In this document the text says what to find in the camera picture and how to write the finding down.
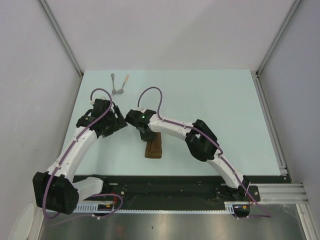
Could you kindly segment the spoon with wooden handle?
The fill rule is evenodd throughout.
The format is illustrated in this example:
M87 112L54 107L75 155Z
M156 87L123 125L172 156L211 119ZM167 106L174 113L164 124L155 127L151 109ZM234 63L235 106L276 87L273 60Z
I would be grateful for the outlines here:
M128 82L129 78L130 78L130 75L127 74L124 78L124 81L123 81L121 88L117 90L117 94L122 94L124 92L124 87L125 87L126 83Z

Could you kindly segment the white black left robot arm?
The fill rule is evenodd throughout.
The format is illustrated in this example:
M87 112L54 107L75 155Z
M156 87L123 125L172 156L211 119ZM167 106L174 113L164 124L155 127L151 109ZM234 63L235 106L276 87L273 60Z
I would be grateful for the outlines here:
M94 195L105 200L110 196L111 188L96 175L74 182L76 171L90 147L99 138L106 138L127 126L113 101L96 98L91 104L92 108L78 119L65 150L45 172L37 172L32 179L39 208L69 215L81 200Z

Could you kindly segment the metal fork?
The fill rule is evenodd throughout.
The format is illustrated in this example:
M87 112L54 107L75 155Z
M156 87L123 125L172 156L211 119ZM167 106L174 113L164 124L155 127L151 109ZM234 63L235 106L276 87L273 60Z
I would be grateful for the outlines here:
M112 74L110 75L110 77L111 77L111 81L112 81L112 91L111 91L111 93L112 93L113 95L115 95L115 94L117 94L117 90L116 90L116 88L115 88L115 74L112 73Z

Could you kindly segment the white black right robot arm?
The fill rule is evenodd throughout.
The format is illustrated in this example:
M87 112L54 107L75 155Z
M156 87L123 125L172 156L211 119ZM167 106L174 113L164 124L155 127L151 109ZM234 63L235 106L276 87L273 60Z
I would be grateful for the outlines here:
M165 118L147 108L131 109L125 121L140 132L142 140L152 140L156 137L156 133L161 133L185 141L190 154L196 160L208 163L219 173L232 199L243 201L248 197L250 201L256 201L249 192L250 180L226 159L218 138L204 121L200 119L193 123L178 121Z

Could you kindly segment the brown cloth napkin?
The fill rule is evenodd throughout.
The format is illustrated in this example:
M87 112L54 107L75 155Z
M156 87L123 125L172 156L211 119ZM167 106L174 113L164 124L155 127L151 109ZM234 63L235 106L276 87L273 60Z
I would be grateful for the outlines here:
M160 132L156 133L156 138L149 140L146 143L145 157L147 159L161 159L163 154L162 149L162 135Z

